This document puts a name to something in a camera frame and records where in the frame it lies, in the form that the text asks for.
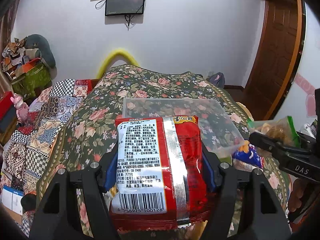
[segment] red snack package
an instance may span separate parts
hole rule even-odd
[[[117,229],[173,229],[205,220],[197,123],[196,116],[116,119],[118,193],[109,212]]]

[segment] barcode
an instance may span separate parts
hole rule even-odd
[[[119,199],[122,209],[164,209],[162,192],[120,194]]]

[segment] baseboard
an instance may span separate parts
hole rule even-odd
[[[243,91],[244,87],[243,86],[234,86],[234,85],[224,85],[224,89],[238,89]]]

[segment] yellow foam tube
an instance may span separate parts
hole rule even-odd
[[[117,56],[122,56],[124,57],[129,64],[131,65],[135,65],[139,67],[138,62],[134,59],[134,57],[127,52],[124,49],[115,49],[114,51],[112,51],[107,57],[106,59],[103,61],[101,67],[99,68],[98,74],[97,74],[97,78],[102,78],[103,74],[105,73],[108,65],[111,63],[111,61],[117,57]]]

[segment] blue gripper pad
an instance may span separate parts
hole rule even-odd
[[[116,169],[117,169],[118,153],[115,154],[110,166],[106,172],[106,183],[105,189],[109,191],[116,183]],[[216,184],[214,182],[214,172],[211,169],[207,158],[205,155],[202,155],[202,164],[203,164],[203,179],[206,183],[209,192],[214,192],[216,189]]]

